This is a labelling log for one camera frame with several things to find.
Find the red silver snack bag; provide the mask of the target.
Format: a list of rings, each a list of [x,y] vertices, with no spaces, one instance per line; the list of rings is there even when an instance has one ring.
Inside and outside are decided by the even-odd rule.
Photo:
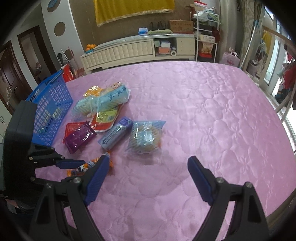
[[[102,133],[110,130],[122,108],[122,104],[112,109],[98,112],[93,116],[92,121],[89,123],[92,129],[97,133]]]

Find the purple Doublemint gum pack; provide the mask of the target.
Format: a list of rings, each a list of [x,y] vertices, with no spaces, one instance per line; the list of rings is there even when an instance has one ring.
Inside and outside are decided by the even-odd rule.
[[[98,143],[104,150],[111,150],[125,135],[130,133],[133,121],[127,117],[122,117]]]

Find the blue striped cake packet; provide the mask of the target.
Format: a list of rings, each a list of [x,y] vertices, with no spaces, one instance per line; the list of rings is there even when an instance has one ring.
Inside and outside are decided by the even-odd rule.
[[[158,151],[162,143],[162,129],[166,121],[146,120],[135,121],[132,125],[127,152],[150,154]]]

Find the small orange candy packet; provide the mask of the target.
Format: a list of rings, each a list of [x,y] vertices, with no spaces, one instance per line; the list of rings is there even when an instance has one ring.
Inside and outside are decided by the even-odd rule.
[[[107,151],[103,155],[109,158],[109,170],[107,172],[107,174],[109,175],[113,172],[114,168],[114,164],[111,159],[111,151]],[[83,176],[88,169],[93,168],[95,166],[95,164],[99,161],[99,158],[100,157],[97,157],[89,162],[86,162],[85,164],[79,166],[77,169],[68,169],[66,172],[67,177]]]

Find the dark purple snack packet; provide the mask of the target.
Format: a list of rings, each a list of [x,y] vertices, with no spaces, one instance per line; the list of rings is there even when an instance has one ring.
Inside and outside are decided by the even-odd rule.
[[[95,136],[95,130],[88,123],[83,123],[64,138],[64,144],[69,153],[74,154],[79,148],[88,144]]]

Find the red flat snack packet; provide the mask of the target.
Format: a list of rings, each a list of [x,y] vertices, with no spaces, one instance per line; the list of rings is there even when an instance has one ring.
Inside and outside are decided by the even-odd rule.
[[[67,123],[66,128],[65,128],[65,135],[63,138],[63,144],[65,143],[65,139],[72,133],[74,132],[76,129],[78,129],[79,127],[81,127],[81,125],[85,124],[85,121],[82,122],[75,122],[75,123]]]

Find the blue plastic basket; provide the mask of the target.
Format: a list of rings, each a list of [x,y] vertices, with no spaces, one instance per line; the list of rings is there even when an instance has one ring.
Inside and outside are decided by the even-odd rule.
[[[73,103],[63,78],[63,70],[42,81],[26,101],[37,105],[32,142],[51,146]]]

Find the dark wooden door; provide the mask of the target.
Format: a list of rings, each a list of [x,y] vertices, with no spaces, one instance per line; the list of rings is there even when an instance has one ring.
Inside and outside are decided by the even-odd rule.
[[[1,101],[10,114],[32,92],[16,60],[11,41],[1,46]]]

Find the orange snack pouch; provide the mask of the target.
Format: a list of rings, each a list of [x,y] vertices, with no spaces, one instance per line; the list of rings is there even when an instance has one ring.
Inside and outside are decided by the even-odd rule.
[[[102,92],[102,88],[96,85],[93,85],[92,87],[90,87],[84,94],[84,97],[88,97],[88,96],[100,96],[101,92]]]

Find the light blue biscuit bag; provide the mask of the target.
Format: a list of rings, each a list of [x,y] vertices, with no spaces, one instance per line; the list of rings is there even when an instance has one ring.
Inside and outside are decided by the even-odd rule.
[[[75,104],[72,109],[74,120],[87,119],[98,112],[110,110],[125,104],[130,98],[131,90],[121,82],[105,89],[99,89],[98,86],[95,87],[95,90],[98,90],[98,94],[88,94]]]

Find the red paper bag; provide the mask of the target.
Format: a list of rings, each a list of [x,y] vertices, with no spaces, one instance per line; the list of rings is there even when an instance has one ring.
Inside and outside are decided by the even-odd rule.
[[[66,83],[70,82],[74,79],[74,76],[73,76],[73,73],[71,72],[69,63],[62,66],[61,70],[63,71],[62,76],[63,76],[63,79]]]

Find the pink quilted mattress cover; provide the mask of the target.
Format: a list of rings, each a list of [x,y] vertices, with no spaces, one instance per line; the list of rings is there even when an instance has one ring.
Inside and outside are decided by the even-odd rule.
[[[151,62],[108,69],[67,83],[74,102],[116,82],[130,90],[120,112],[165,121],[161,148],[111,151],[114,163],[89,211],[106,240],[192,240],[207,215],[188,172],[196,156],[229,183],[251,182],[266,215],[295,190],[295,156],[264,93],[240,69],[204,62]]]

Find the oranges on plate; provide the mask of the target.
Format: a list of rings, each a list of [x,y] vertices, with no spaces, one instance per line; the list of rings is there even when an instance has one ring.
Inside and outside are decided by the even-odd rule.
[[[87,44],[86,45],[86,48],[85,48],[85,52],[89,51],[89,50],[92,50],[96,47],[95,44]]]

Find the tape roll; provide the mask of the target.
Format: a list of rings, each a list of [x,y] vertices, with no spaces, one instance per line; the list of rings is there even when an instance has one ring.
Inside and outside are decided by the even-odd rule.
[[[171,56],[176,56],[177,55],[177,52],[175,50],[172,50],[171,51]]]

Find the cream TV cabinet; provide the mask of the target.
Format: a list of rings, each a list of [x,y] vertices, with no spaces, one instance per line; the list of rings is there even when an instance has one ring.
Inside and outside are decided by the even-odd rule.
[[[131,36],[98,45],[80,57],[87,74],[98,69],[163,60],[195,60],[193,34]]]

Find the pink shopping bag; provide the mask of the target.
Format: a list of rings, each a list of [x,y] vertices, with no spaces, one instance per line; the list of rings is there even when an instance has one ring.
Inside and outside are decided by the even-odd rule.
[[[233,67],[238,67],[240,59],[238,54],[232,48],[229,48],[227,52],[223,53],[219,63]]]

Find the cardboard box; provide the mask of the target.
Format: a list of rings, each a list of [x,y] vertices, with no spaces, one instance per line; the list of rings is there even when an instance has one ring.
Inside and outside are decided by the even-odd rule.
[[[193,34],[194,33],[193,21],[170,20],[169,27],[170,27],[170,30],[176,34]]]

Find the white metal shelf rack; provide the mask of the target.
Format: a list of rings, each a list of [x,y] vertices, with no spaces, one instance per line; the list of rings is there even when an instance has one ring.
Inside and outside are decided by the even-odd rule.
[[[214,8],[192,8],[190,14],[196,40],[196,61],[215,63],[220,41],[220,16]]]

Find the yellow wall cloth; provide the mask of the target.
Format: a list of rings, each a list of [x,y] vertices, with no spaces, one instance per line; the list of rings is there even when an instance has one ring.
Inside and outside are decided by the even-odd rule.
[[[97,27],[134,16],[171,13],[175,9],[174,0],[97,0],[93,4]]]

